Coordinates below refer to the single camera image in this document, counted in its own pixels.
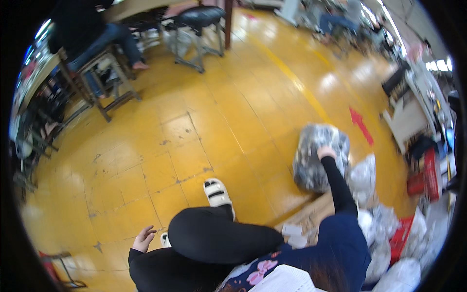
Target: bare foot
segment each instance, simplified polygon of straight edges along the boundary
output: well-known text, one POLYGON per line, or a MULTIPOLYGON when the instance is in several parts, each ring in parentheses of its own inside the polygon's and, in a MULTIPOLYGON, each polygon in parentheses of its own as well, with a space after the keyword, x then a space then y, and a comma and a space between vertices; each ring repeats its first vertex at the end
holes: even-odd
POLYGON ((44 128, 45 128, 45 132, 47 136, 50 135, 50 133, 52 132, 53 129, 55 129, 56 126, 58 126, 58 123, 56 121, 51 124, 45 123, 44 128))
POLYGON ((329 44, 330 41, 331 41, 331 35, 326 34, 326 35, 323 37, 323 39, 321 40, 321 43, 322 43, 323 45, 327 45, 327 44, 329 44))
POLYGON ((133 69, 135 69, 135 70, 143 69, 144 70, 144 69, 149 69, 149 66, 144 64, 141 61, 138 61, 138 62, 133 64, 133 69))

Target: white plastic bag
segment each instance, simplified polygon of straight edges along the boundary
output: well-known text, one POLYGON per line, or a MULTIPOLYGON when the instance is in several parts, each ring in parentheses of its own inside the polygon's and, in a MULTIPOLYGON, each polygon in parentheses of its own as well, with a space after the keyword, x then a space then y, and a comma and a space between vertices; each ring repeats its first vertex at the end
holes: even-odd
POLYGON ((375 233, 373 229, 373 216, 369 211, 359 209, 358 210, 358 225, 360 226, 365 239, 367 240, 367 245, 370 246, 375 241, 375 233))
POLYGON ((420 263, 414 258, 404 258, 381 277, 372 292, 412 292, 420 277, 420 263))
POLYGON ((376 283, 388 270, 391 262, 391 246, 389 240, 375 242, 370 247, 371 262, 367 269, 365 284, 376 283))
POLYGON ((394 213, 394 208, 386 207, 380 203, 373 208, 372 212, 375 241, 384 242, 387 239, 391 239, 400 226, 400 222, 394 213))
POLYGON ((348 167, 350 140, 345 133, 328 124, 309 123, 303 127, 292 167, 294 181, 298 186, 324 193, 330 186, 317 155, 321 146, 330 146, 336 152, 336 165, 344 176, 348 167))
POLYGON ((368 200, 375 193, 376 159, 369 154, 364 160, 354 166, 347 175, 350 191, 358 206, 366 208, 368 200))
POLYGON ((422 273, 430 268, 433 261, 438 257, 448 231, 448 216, 433 222, 432 227, 425 234, 426 250, 420 257, 422 273))
MULTIPOLYGON (((164 43, 169 48, 169 50, 175 54, 175 31, 170 32, 164 31, 163 34, 164 43)), ((182 30, 178 30, 178 55, 183 58, 186 55, 186 52, 191 46, 191 35, 182 30)))
POLYGON ((426 222, 420 209, 415 209, 412 227, 410 228, 409 237, 402 249, 401 258, 412 257, 420 259, 426 251, 426 222))

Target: red arrow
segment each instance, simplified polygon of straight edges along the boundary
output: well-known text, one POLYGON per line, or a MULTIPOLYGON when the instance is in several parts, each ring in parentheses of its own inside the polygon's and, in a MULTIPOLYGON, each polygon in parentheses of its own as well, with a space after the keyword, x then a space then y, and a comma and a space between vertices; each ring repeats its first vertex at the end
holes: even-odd
POLYGON ((365 126, 365 124, 363 123, 363 117, 361 116, 361 114, 356 112, 353 108, 349 107, 349 110, 350 110, 350 116, 352 117, 352 123, 354 125, 355 124, 358 125, 361 132, 367 139, 368 144, 370 144, 370 146, 373 146, 374 144, 373 138, 371 137, 370 132, 368 132, 367 126, 365 126))

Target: yellow tape line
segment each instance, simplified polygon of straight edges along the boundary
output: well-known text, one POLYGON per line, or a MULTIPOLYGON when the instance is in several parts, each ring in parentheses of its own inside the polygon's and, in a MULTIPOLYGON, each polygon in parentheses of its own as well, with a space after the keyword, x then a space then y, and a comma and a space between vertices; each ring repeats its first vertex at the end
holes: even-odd
POLYGON ((276 56, 273 52, 271 52, 270 49, 268 49, 263 43, 258 41, 255 37, 253 36, 248 36, 248 38, 259 48, 261 49, 266 56, 268 56, 271 61, 276 64, 277 67, 293 82, 295 87, 305 96, 305 98, 308 100, 308 102, 313 106, 315 111, 318 113, 318 115, 323 119, 324 122, 326 123, 331 123, 331 119, 327 115, 326 111, 324 110, 323 106, 319 103, 319 101, 315 98, 315 96, 312 94, 312 92, 306 88, 306 86, 303 84, 302 81, 295 75, 294 72, 286 65, 284 62, 282 62, 281 59, 279 59, 278 56, 276 56))
POLYGON ((350 86, 350 84, 347 82, 347 80, 342 76, 342 74, 336 70, 336 68, 331 64, 323 55, 321 55, 318 51, 314 50, 307 42, 305 42, 302 38, 298 38, 298 41, 301 42, 302 44, 308 46, 313 54, 315 54, 318 58, 323 61, 327 66, 329 66, 334 73, 336 73, 337 77, 341 80, 341 82, 344 84, 345 88, 347 91, 356 99, 357 103, 359 106, 363 109, 364 116, 370 118, 370 122, 373 125, 376 125, 376 130, 378 131, 379 134, 381 134, 381 128, 378 126, 381 121, 379 121, 374 115, 371 114, 371 110, 366 106, 365 102, 360 98, 360 96, 355 92, 355 90, 350 86))

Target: person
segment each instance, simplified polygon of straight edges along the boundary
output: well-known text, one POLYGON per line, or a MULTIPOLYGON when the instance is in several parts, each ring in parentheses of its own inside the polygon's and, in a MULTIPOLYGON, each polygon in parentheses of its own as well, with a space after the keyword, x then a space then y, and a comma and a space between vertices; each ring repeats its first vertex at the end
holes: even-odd
MULTIPOLYGON (((97 12, 97 7, 107 9, 112 2, 113 0, 60 0, 52 10, 50 19, 53 28, 48 39, 49 50, 56 54, 63 47, 70 70, 77 71, 112 42, 120 45, 134 70, 149 68, 141 61, 141 53, 130 30, 122 24, 106 24, 97 12)), ((86 79, 96 96, 106 97, 91 73, 86 73, 86 79)))
POLYGON ((362 6, 360 0, 343 0, 347 3, 347 11, 344 13, 344 16, 340 15, 331 15, 323 14, 319 20, 319 27, 323 31, 324 38, 321 40, 323 44, 328 44, 331 41, 331 28, 329 25, 341 25, 345 28, 352 30, 357 30, 360 24, 360 16, 362 11, 362 6))
POLYGON ((335 215, 321 222, 316 246, 292 249, 270 227, 235 222, 223 183, 209 178, 204 188, 211 207, 177 214, 169 224, 171 247, 147 252, 156 232, 153 226, 137 235, 128 262, 138 291, 246 292, 262 280, 280 280, 282 286, 296 280, 287 273, 288 280, 282 281, 279 270, 271 274, 277 267, 305 271, 308 281, 325 291, 360 291, 371 257, 358 225, 357 206, 336 166, 336 153, 324 146, 318 157, 331 186, 335 215))

